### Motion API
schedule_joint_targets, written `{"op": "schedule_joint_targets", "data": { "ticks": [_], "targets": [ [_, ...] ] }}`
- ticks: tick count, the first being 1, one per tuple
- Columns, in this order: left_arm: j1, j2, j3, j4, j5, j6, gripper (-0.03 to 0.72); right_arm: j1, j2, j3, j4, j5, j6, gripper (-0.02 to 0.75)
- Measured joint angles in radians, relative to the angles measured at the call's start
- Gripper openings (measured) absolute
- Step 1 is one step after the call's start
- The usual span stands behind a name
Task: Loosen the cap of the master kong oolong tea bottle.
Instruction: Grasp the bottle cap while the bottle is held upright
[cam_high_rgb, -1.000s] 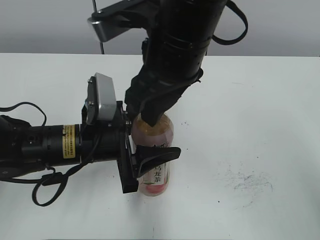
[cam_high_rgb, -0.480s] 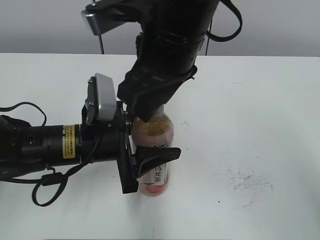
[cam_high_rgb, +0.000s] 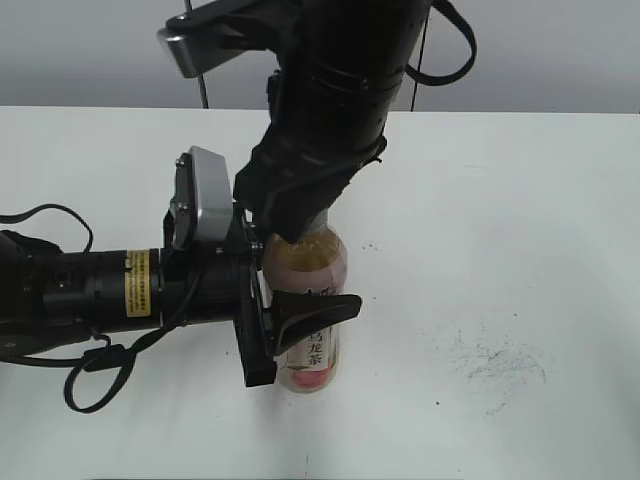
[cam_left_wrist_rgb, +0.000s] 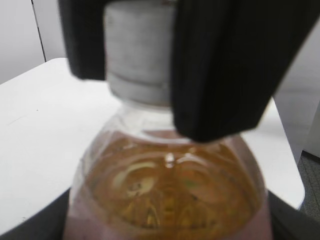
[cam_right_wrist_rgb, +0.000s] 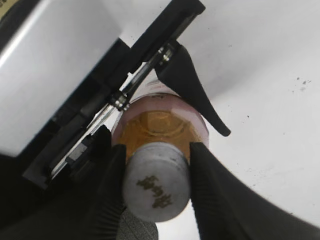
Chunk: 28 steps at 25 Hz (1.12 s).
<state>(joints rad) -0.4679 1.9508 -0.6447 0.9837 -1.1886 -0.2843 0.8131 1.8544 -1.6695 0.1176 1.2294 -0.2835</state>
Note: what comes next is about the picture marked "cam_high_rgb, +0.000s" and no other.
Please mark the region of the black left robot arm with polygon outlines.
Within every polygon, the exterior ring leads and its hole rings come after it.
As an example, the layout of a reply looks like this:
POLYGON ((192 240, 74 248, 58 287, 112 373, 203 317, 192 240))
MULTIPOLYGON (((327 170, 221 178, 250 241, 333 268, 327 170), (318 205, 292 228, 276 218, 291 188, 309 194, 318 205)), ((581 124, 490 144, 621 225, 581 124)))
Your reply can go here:
POLYGON ((1 356, 26 358, 95 336, 231 321, 244 382, 274 382, 279 355, 356 317, 356 295, 276 292, 262 301, 261 247, 241 209, 222 241, 184 249, 65 253, 1 234, 1 356))

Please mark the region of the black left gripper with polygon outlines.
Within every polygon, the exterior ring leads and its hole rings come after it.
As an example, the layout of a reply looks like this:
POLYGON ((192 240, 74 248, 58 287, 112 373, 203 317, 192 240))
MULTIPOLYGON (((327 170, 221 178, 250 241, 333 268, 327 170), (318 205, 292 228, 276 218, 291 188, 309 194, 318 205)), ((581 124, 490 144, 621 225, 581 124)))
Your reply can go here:
POLYGON ((160 250, 162 323, 174 327, 232 321, 247 387, 271 385, 279 356, 320 332, 356 318, 358 295, 274 292, 269 307, 269 354, 262 332, 262 301, 257 283, 256 237, 243 209, 235 207, 222 241, 193 240, 172 245, 175 221, 164 219, 160 250))

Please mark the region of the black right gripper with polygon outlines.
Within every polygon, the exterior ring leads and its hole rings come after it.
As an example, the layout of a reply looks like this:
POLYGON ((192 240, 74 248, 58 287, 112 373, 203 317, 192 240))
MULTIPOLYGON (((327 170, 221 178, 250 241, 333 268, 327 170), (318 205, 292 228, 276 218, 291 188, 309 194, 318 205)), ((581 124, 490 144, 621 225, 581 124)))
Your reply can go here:
POLYGON ((386 119, 331 120, 316 130, 301 120, 271 118, 248 163, 234 179, 233 195, 255 225, 295 243, 352 178, 387 147, 386 119))

